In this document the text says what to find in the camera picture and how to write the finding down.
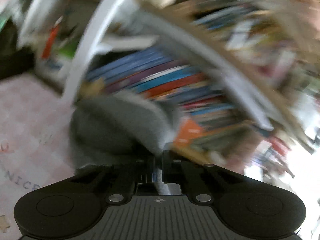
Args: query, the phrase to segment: cluttered shelf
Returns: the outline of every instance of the cluttered shelf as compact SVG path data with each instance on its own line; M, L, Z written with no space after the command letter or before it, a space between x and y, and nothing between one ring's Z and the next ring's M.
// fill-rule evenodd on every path
M129 90L169 112L173 105L178 105L185 117L180 121L172 149L195 163L215 163L207 152L223 154L228 145L238 143L239 137L245 144L250 140L252 149L240 146L250 153L262 141L252 126L255 121L250 120L236 100L229 98L222 80L207 76L198 65L186 59L167 54L159 44L137 52L114 53L113 60L110 56L109 63L89 71L85 80L87 85L83 84L80 90L85 98L95 93ZM221 158L233 156L232 151L235 149ZM231 167L228 163L225 167L239 173L243 173L244 168L242 165Z
M259 91L267 97L267 100L270 100L274 106L276 106L276 109L281 112L281 116L285 119L285 122L289 125L290 130L295 134L295 136L299 139L300 142L305 144L306 148L308 147L309 141L304 134L304 131L302 130L300 124L297 122L296 118L290 113L288 110L287 105L285 104L285 98L281 96L278 92L273 90L270 86L268 86L265 82L261 80L261 77L250 67L240 62L237 58L235 58L230 52L226 51L222 45L219 44L218 41L214 41L210 38L209 35L205 32L203 28L198 28L195 26L192 26L189 24L186 20L184 20L181 17L176 17L176 14L174 13L171 8L165 8L165 9L158 9L157 7L153 6L151 3L145 2L145 1L139 1L140 5L144 10L147 12L151 12L154 16L160 17L161 19L164 19L170 23L172 23L174 26L177 26L187 32L189 35L192 35L193 37L196 37L199 41L202 42L202 44L205 44L206 46L210 47L212 51L215 51L223 60L226 60L226 64L219 64L222 68L222 71L234 71L234 68L239 70L242 74L244 74L252 84L256 88L258 88ZM187 39L186 36L180 35L181 39ZM200 45L199 47L195 48L198 53L205 54L205 48L203 45Z
M77 45L100 0L32 0L18 48L31 46L36 73L63 90Z

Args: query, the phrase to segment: white shelf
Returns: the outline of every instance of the white shelf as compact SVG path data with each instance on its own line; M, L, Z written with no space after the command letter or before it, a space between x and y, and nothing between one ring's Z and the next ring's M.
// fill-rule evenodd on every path
M154 45L158 39L157 35L136 35L121 37L107 34L97 45L95 54L106 54L109 51L142 50Z
M82 33L97 8L100 0L32 0L18 35L18 48L29 44L32 36L49 33L57 20L68 12L64 19L70 29Z
M63 91L64 100L69 102L75 100L82 78L87 72L89 64L97 51L97 47L122 2L123 0L102 0L98 5L82 36L73 59L70 75Z

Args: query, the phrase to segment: stack of books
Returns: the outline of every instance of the stack of books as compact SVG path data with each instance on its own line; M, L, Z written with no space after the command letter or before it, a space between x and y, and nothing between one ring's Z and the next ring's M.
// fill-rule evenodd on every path
M204 28L242 62L278 88L296 61L297 44L261 9L263 0L176 0L170 8Z
M212 131L243 120L228 101L223 86L196 66L175 59L156 46L134 51L89 71L86 80L103 79L107 94L126 89L154 101L179 105L201 131Z

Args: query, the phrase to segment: orange book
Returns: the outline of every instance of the orange book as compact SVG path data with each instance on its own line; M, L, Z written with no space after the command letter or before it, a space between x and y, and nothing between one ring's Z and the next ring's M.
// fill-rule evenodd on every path
M204 81L200 81L198 83L192 83L190 85L188 85L188 87L190 88L198 88L198 87L203 87L203 86L207 86L207 85L210 85L211 82L209 80L204 80ZM162 100L162 99L167 99L167 95L171 95L171 94L174 94L176 92L179 92L179 89L181 88L175 88L175 89L172 89L172 90L169 90L169 91L166 91L160 95L155 95L153 97L149 97L149 98L156 98L157 100Z
M188 76L185 78L181 78L175 81L171 81L165 84L162 84L160 86L151 88L149 90L146 90L144 92L142 92L142 95L144 95L146 98L150 98L150 97L154 97L156 95L160 95L163 94L167 91L179 88L179 87L183 87L183 86L187 86L193 83L197 83L200 82L202 80L207 79L207 77L205 76L205 74L203 73L198 73L192 76Z
M176 146L188 147L191 144L191 142L196 138L218 134L227 130L237 129L239 127L247 126L252 123L253 122L251 120L244 120L240 123L232 124L222 128L217 128L212 131L205 131L203 127L198 125L189 116L186 116L182 124L180 125L179 133L176 136L173 144Z

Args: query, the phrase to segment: bookshelf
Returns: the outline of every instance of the bookshelf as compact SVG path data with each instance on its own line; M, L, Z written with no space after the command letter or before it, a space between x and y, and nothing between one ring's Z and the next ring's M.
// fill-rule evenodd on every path
M174 39L189 46L201 57L219 67L228 79L238 81L239 89L245 93L244 97L257 100L269 117L284 125L288 132L294 135L308 151L312 151L308 146L308 138L303 129L287 108L286 99L267 85L255 70L237 60L219 42L212 40L204 29L191 25L181 17L176 17L170 7L158 9L149 2L136 1L140 4L142 11L146 12L145 24L162 28ZM161 27L161 21L170 23L172 29L168 26Z
M62 3L62 0L51 1L48 13L55 11ZM20 32L20 40L30 37L32 22L43 2L33 0ZM308 137L287 108L285 98L261 80L253 69L242 64L219 42L213 41L201 27L190 25L170 8L160 10L141 0L101 0L97 4L72 60L70 74L63 88L63 100L70 103L75 101L93 57L109 51L106 30L111 22L120 21L124 26L132 27L132 19L140 22L141 26L148 26L153 31L148 34L166 35L170 41L193 51L193 59L197 57L198 62L204 61L204 72L215 78L220 76L229 92L260 127L271 130L272 125L268 121L268 117L271 117L282 124L307 151L313 151L308 144Z

